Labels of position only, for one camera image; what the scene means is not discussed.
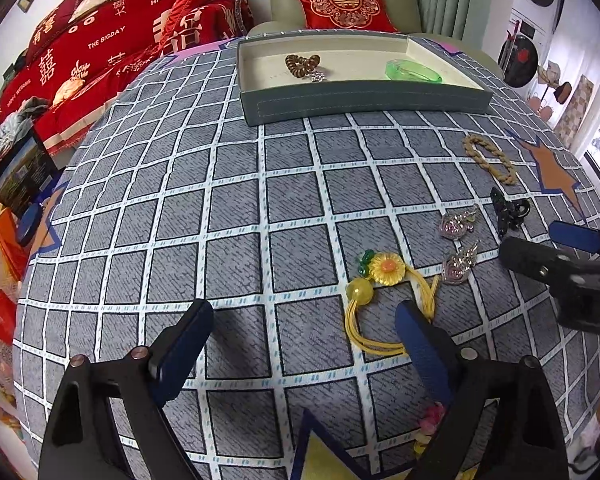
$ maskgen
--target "blue gripper pad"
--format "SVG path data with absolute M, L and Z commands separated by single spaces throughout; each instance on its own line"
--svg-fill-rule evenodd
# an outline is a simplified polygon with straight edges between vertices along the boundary
M 600 232 L 597 229 L 555 220 L 549 225 L 549 238 L 557 244 L 600 254 Z
M 168 326 L 151 345 L 150 391 L 157 406 L 175 399 L 195 366 L 214 326 L 214 310 L 205 300 L 195 300 L 174 326 Z
M 461 374 L 456 344 L 444 330 L 430 325 L 412 300 L 398 304 L 395 329 L 429 396 L 449 407 Z

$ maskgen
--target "red cushion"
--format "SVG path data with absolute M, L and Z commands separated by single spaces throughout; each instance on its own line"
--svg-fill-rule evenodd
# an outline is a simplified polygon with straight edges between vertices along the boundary
M 358 28 L 398 32 L 383 0 L 300 0 L 307 28 Z
M 176 0 L 171 7 L 171 12 L 167 18 L 160 40 L 159 50 L 178 35 L 182 28 L 183 19 L 193 10 L 206 4 L 209 0 Z
M 64 0 L 42 20 L 29 41 L 27 66 L 33 63 L 49 44 L 64 32 L 71 22 L 71 16 L 82 0 Z

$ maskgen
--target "gold embroidered pattern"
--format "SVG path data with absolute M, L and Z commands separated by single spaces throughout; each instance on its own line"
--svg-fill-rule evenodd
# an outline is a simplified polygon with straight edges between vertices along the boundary
M 378 0 L 309 0 L 311 10 L 342 28 L 365 28 L 380 14 Z

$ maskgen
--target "clothing pile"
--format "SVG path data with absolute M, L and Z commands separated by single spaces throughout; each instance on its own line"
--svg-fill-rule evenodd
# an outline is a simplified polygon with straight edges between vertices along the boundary
M 24 101 L 17 112 L 8 115 L 0 125 L 0 160 L 33 126 L 33 119 L 49 110 L 51 102 L 32 97 Z

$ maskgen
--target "black hair clip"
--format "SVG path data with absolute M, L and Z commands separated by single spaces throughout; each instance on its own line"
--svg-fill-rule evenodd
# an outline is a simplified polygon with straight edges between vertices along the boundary
M 531 211 L 531 204 L 526 198 L 509 201 L 497 188 L 491 188 L 491 202 L 498 216 L 498 236 L 503 238 L 509 228 L 518 229 Z

